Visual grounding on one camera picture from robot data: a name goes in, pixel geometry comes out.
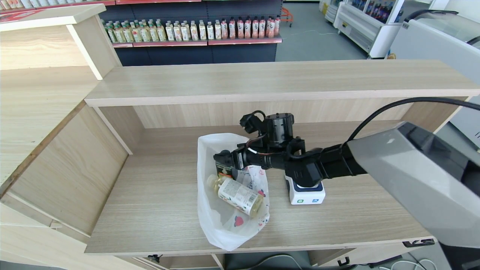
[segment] wooden tabletop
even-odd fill
[[[90,4],[23,12],[23,15],[32,14],[15,21],[0,23],[0,32],[54,25],[73,25],[105,10],[104,4]]]
[[[87,66],[3,70],[0,81],[1,196],[17,167],[98,81]]]
[[[364,132],[398,121],[374,121]],[[347,139],[359,122],[295,124],[307,148]],[[147,129],[98,219],[86,253],[141,257],[222,253],[197,216],[197,138],[245,135],[240,126]],[[290,204],[283,171],[268,170],[270,221],[235,252],[314,250],[424,238],[430,234],[369,175],[324,180],[321,205]]]
[[[346,60],[114,68],[90,106],[466,97],[480,86],[435,60]]]

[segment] bottle cap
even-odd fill
[[[207,185],[213,186],[213,183],[218,180],[218,175],[211,174],[207,179]]]

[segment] white plastic bag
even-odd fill
[[[210,134],[198,138],[198,219],[208,242],[227,251],[236,249],[254,237],[270,219],[267,177],[260,166],[248,166],[239,172],[236,179],[264,196],[256,218],[250,218],[222,201],[206,183],[211,174],[216,174],[213,155],[225,149],[233,151],[237,144],[247,140],[246,137],[232,133]]]

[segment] wall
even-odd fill
[[[480,23],[480,0],[450,0],[445,9],[458,11],[462,17]]]

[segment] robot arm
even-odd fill
[[[434,134],[403,122],[307,152],[304,140],[293,136],[292,114],[263,114],[261,121],[256,113],[263,114],[247,114],[240,124],[247,133],[258,131],[258,137],[233,152],[215,154],[215,161],[238,170],[248,165],[281,169],[304,187],[368,173],[439,240],[452,268],[480,258],[480,167]],[[449,256],[452,252],[467,253],[457,247],[473,249],[474,259],[453,262],[459,256]]]

